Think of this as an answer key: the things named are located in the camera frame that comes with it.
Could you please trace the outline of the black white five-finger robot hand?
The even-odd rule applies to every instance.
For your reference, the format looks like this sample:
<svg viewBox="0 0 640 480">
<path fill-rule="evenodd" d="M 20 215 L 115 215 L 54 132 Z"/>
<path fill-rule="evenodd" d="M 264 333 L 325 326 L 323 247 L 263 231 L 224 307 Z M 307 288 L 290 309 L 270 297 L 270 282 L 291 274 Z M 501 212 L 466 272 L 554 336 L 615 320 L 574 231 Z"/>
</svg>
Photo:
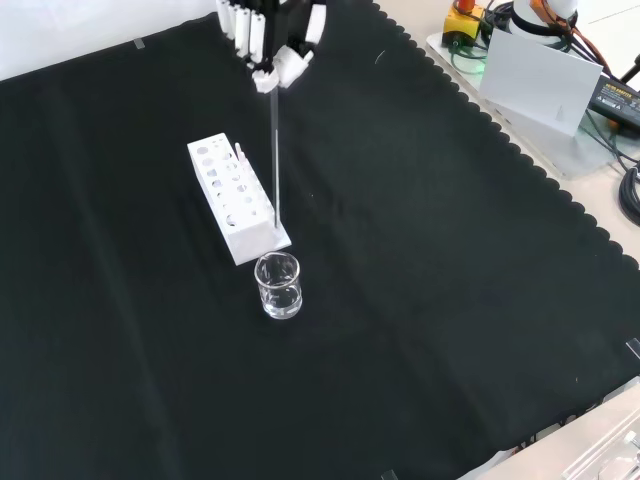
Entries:
<svg viewBox="0 0 640 480">
<path fill-rule="evenodd" d="M 262 94 L 289 88 L 307 70 L 328 12 L 325 1 L 217 1 L 215 5 L 222 33 Z"/>
</svg>

